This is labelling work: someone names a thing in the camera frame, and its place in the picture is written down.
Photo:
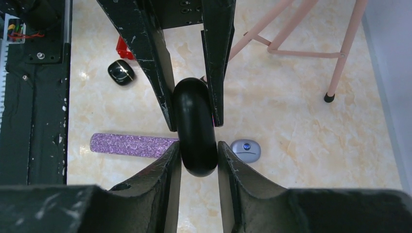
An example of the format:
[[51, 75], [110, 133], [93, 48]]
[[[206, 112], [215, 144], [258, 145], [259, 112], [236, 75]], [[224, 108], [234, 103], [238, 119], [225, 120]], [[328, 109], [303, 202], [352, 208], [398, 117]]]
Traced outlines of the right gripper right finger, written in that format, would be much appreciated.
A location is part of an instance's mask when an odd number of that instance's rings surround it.
[[412, 199], [393, 189], [285, 188], [218, 143], [225, 233], [409, 233]]

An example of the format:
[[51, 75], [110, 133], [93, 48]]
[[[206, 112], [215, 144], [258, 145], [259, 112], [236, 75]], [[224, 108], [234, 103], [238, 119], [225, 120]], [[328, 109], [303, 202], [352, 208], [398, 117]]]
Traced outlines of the purple earbud charging case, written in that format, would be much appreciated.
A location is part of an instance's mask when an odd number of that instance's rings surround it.
[[259, 143], [251, 139], [238, 139], [231, 143], [231, 150], [245, 163], [254, 163], [261, 157]]

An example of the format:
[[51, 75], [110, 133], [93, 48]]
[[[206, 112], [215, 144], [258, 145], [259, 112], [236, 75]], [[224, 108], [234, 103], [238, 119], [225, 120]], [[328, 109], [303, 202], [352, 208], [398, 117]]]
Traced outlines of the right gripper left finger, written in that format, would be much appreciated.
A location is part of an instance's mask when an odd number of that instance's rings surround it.
[[3, 233], [174, 233], [181, 183], [180, 145], [131, 178], [98, 185], [0, 188]]

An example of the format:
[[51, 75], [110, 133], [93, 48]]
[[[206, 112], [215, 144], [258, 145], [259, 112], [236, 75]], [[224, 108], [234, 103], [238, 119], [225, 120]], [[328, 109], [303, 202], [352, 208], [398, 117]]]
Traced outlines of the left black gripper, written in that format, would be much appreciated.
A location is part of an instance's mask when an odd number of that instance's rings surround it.
[[223, 125], [223, 82], [234, 36], [235, 0], [100, 0], [140, 68], [148, 78], [170, 131], [176, 131], [175, 88], [163, 29], [203, 23], [206, 80], [216, 127]]

